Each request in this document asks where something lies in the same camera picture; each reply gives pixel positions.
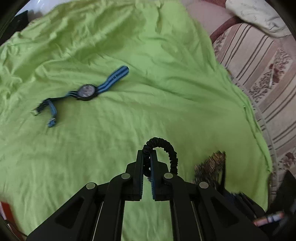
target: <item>green bed sheet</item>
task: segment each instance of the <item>green bed sheet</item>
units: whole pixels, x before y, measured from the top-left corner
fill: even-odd
[[[130,73],[89,101],[41,100]],[[77,1],[56,7],[0,47],[0,200],[29,234],[88,182],[123,173],[152,137],[171,142],[179,175],[226,152],[226,189],[267,207],[272,166],[246,95],[216,61],[211,41],[177,1]],[[160,161],[167,154],[158,150]],[[168,202],[127,202],[123,240],[172,240]]]

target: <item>pillow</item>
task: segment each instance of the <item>pillow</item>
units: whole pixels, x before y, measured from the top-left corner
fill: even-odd
[[[214,42],[226,29],[241,22],[229,10],[218,5],[195,1],[187,6],[187,11],[193,19],[198,20]]]
[[[278,13],[265,0],[226,0],[225,6],[245,22],[279,38],[291,32]]]

